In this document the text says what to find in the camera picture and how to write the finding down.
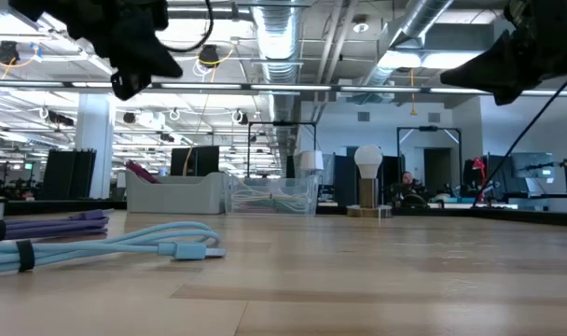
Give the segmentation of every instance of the white storage bin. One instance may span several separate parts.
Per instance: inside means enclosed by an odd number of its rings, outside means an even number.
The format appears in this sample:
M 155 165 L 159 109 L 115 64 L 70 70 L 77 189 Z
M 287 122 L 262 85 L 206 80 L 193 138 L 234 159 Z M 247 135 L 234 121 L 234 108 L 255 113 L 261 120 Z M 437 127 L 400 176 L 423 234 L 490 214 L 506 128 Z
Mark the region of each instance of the white storage bin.
M 226 212 L 314 216 L 318 189 L 316 175 L 305 179 L 230 177 Z
M 128 211 L 163 214 L 221 214 L 225 210 L 223 173 L 205 177 L 161 176 L 160 184 L 126 171 Z

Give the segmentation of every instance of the white column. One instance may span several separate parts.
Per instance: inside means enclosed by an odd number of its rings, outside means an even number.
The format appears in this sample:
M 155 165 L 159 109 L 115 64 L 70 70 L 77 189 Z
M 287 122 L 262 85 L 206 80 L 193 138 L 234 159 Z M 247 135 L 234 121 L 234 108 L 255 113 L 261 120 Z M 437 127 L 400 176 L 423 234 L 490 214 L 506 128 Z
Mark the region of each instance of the white column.
M 97 151 L 90 184 L 91 198 L 109 197 L 115 120 L 116 110 L 109 102 L 109 95 L 80 94 L 75 147 Z

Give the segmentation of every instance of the light blue cable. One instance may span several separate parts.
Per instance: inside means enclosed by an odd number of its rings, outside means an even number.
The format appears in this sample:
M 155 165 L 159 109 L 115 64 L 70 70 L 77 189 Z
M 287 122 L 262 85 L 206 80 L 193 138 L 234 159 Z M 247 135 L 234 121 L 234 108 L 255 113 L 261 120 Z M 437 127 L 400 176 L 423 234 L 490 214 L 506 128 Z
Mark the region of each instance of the light blue cable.
M 196 229 L 156 233 L 170 229 Z M 195 241 L 162 242 L 169 238 L 200 237 Z M 213 239 L 214 243 L 205 242 Z M 33 244 L 35 266 L 77 259 L 100 256 L 115 252 L 158 253 L 173 255 L 177 259 L 204 259 L 207 256 L 223 257 L 225 250 L 216 248 L 221 237 L 208 226 L 197 222 L 174 222 L 130 232 L 112 239 L 98 241 Z M 20 255 L 16 244 L 0 243 L 0 272 L 17 271 Z

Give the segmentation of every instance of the clear plastic bin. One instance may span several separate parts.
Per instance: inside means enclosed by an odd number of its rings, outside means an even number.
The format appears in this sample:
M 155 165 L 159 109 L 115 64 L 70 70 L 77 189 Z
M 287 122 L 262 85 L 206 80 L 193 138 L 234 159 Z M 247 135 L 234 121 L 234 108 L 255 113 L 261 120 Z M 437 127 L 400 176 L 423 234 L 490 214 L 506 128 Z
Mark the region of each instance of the clear plastic bin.
M 226 212 L 314 216 L 318 178 L 318 175 L 305 179 L 231 177 L 226 189 Z

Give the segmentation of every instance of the doorway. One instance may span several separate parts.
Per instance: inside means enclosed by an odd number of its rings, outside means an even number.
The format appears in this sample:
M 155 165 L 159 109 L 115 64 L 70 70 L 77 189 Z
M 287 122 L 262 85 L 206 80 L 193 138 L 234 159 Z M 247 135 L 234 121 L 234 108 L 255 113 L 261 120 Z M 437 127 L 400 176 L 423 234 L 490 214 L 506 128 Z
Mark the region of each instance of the doorway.
M 451 185 L 451 148 L 424 149 L 424 184 L 432 194 Z

